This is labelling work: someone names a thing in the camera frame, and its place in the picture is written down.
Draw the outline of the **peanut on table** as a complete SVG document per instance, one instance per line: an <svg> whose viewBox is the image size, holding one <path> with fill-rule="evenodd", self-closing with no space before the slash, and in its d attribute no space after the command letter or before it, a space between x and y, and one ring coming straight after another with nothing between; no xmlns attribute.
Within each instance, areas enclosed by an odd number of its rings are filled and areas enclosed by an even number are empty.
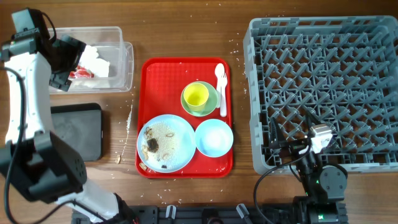
<svg viewBox="0 0 398 224"><path fill-rule="evenodd" d="M121 162L121 155L117 155L115 163L119 164Z"/></svg>

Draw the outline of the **red serving tray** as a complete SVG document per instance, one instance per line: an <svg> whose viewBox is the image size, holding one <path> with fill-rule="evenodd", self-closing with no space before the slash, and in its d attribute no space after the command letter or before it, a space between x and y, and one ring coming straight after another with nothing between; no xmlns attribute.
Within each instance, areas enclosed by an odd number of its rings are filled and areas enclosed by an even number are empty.
<svg viewBox="0 0 398 224"><path fill-rule="evenodd" d="M188 114L181 104L183 89L195 81L207 82L216 86L216 66L224 66L228 79L226 86L227 115L220 116L220 111L215 109L204 117L195 117ZM229 65L217 57L162 57L147 60L141 71L141 87L139 95L139 109L137 130L140 131L152 118L163 114L174 114L185 119L192 128L207 120L220 119L233 126L231 109L231 78ZM136 150L136 169L138 173L151 179L181 179L181 178L222 178L228 175L233 168L233 150L219 158L210 158L196 152L193 159L181 170L163 174L153 168L143 169L140 164L140 149Z"/></svg>

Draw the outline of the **white paper napkin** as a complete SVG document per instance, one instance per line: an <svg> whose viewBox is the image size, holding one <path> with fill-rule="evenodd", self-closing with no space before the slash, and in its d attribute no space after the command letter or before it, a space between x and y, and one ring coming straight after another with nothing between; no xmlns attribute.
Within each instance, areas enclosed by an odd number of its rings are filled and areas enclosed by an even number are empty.
<svg viewBox="0 0 398 224"><path fill-rule="evenodd" d="M94 77L106 78L109 76L110 63L100 58L98 49L87 45L80 57L79 66L85 67L94 73Z"/></svg>

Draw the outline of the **yellow plastic cup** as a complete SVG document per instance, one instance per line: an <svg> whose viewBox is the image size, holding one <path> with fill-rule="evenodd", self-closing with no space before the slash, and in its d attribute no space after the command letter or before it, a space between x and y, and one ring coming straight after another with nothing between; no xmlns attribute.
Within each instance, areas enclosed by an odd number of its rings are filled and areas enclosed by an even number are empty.
<svg viewBox="0 0 398 224"><path fill-rule="evenodd" d="M199 82L187 85L183 91L183 99L192 111L203 111L209 95L207 87Z"/></svg>

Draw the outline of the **green small bowl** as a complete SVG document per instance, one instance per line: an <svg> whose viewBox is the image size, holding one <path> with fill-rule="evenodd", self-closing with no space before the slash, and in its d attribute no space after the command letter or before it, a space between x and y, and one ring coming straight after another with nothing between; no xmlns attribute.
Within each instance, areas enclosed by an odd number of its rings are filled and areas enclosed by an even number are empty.
<svg viewBox="0 0 398 224"><path fill-rule="evenodd" d="M203 111L192 111L186 104L185 100L183 99L183 91L182 91L180 98L181 98L182 107L188 114L190 114L192 116L196 116L196 117L203 117L203 116L207 116L207 115L211 114L216 109L218 97L217 97L216 89L212 85L210 85L207 82L199 82L199 83L204 84L207 87L209 94L210 94Z"/></svg>

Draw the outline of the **black food waste tray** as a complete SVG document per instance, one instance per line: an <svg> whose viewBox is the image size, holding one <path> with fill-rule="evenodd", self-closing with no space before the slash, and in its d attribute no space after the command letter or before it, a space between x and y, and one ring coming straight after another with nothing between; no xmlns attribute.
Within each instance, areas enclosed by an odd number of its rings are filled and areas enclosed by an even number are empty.
<svg viewBox="0 0 398 224"><path fill-rule="evenodd" d="M83 160L97 161L103 155L103 115L97 103L51 107L57 136Z"/></svg>

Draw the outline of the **light blue bowl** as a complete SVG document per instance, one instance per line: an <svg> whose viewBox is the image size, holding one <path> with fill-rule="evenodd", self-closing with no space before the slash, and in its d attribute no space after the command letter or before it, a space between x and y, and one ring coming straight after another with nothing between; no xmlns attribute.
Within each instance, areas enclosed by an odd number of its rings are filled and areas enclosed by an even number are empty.
<svg viewBox="0 0 398 224"><path fill-rule="evenodd" d="M230 126L219 119L208 119L195 130L197 149L206 157L217 158L229 153L234 136Z"/></svg>

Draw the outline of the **grey dishwasher rack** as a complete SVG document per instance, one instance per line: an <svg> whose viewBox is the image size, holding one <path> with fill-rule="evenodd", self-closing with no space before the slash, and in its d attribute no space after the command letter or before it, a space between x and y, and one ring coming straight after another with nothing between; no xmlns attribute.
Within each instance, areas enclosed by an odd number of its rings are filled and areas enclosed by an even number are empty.
<svg viewBox="0 0 398 224"><path fill-rule="evenodd" d="M395 17L255 18L243 50L258 174L287 161L269 147L270 121L286 140L302 139L306 113L332 130L324 163L350 172L397 170Z"/></svg>

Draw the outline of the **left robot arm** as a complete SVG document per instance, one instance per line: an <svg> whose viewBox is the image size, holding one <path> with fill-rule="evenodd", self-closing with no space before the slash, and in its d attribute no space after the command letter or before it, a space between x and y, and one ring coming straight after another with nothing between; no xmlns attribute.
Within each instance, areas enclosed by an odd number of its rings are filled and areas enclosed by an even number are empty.
<svg viewBox="0 0 398 224"><path fill-rule="evenodd" d="M53 131L49 85L68 85L68 74L84 48L79 40L58 39L37 28L14 34L1 48L10 90L1 173L6 180L4 209L12 223L16 219L10 208L11 187L30 202L69 205L93 223L139 222L118 194L88 179L82 157Z"/></svg>

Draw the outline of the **large light blue plate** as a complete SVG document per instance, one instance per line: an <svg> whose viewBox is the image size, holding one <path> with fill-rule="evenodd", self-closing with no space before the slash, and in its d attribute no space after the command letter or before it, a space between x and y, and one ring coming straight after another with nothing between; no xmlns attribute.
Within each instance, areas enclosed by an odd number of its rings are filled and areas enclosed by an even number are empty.
<svg viewBox="0 0 398 224"><path fill-rule="evenodd" d="M163 114L146 122L137 137L137 153L147 168L160 173L183 169L196 151L195 132L183 118Z"/></svg>

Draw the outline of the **red snack wrapper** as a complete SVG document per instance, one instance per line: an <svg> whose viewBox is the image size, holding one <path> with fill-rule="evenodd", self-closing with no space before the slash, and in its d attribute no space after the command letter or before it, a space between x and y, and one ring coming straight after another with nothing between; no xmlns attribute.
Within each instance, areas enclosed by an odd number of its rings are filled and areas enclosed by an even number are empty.
<svg viewBox="0 0 398 224"><path fill-rule="evenodd" d="M69 74L69 78L76 79L76 78L93 78L94 73L91 72L89 69L77 66L75 71L71 71Z"/></svg>

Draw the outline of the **white plastic spoon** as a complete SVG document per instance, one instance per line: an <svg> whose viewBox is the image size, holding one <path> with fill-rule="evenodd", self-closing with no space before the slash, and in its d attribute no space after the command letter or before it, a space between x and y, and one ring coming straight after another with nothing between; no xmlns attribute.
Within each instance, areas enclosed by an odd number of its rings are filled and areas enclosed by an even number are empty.
<svg viewBox="0 0 398 224"><path fill-rule="evenodd" d="M217 77L217 84L216 84L216 92L218 97L217 108L220 108L221 104L221 77L224 74L224 65L222 63L218 63L215 68L215 75Z"/></svg>

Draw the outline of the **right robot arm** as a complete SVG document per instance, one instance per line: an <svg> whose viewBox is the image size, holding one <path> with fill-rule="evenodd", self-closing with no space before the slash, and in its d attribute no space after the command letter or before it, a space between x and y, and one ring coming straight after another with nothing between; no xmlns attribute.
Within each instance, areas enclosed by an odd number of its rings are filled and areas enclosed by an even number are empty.
<svg viewBox="0 0 398 224"><path fill-rule="evenodd" d="M345 198L348 173L338 164L322 164L320 153L330 144L331 128L311 113L305 115L308 132L305 138L288 141L276 119L270 120L271 149L280 149L295 164L294 175L302 183L304 196L296 196L292 205L280 213L281 223L343 223L347 221L340 201Z"/></svg>

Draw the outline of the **white plastic fork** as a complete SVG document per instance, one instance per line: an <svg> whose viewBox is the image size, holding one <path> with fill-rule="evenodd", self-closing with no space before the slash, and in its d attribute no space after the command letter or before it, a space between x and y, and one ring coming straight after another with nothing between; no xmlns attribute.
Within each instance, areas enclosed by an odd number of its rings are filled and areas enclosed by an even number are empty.
<svg viewBox="0 0 398 224"><path fill-rule="evenodd" d="M226 117L227 115L227 108L226 108L226 86L228 84L228 79L226 77L226 74L223 73L221 75L221 101L220 101L220 116L221 117Z"/></svg>

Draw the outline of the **peanut on tray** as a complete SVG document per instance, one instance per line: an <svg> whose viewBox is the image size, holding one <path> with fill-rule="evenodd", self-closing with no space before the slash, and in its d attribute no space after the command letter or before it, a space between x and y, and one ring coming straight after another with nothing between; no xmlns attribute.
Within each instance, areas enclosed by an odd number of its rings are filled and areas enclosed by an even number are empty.
<svg viewBox="0 0 398 224"><path fill-rule="evenodd" d="M142 162L139 164L139 167L140 167L142 170L144 170L144 171L147 170L147 166L146 166L144 163L142 163Z"/></svg>

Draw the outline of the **clear plastic waste bin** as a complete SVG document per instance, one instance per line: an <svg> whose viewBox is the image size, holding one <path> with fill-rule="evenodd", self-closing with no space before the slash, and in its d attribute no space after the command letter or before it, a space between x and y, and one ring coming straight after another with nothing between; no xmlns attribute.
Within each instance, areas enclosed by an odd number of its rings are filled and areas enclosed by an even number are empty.
<svg viewBox="0 0 398 224"><path fill-rule="evenodd" d="M131 43L124 41L120 27L60 27L49 29L58 38L69 35L86 44L79 66L92 73L70 78L67 93L126 92L132 87L134 51Z"/></svg>

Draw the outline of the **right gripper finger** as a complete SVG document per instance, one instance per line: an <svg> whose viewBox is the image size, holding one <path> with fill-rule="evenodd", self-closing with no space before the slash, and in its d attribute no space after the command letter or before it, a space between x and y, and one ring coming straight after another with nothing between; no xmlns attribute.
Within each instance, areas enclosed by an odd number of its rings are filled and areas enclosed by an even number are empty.
<svg viewBox="0 0 398 224"><path fill-rule="evenodd" d="M314 117L314 115L311 112L306 110L305 111L305 123L306 123L307 128L308 128L308 133L310 134L310 132L311 132L310 129L313 126L319 125L320 121L316 117Z"/></svg>
<svg viewBox="0 0 398 224"><path fill-rule="evenodd" d="M286 138L275 118L271 118L269 127L269 147L271 149L282 149L285 147L287 145Z"/></svg>

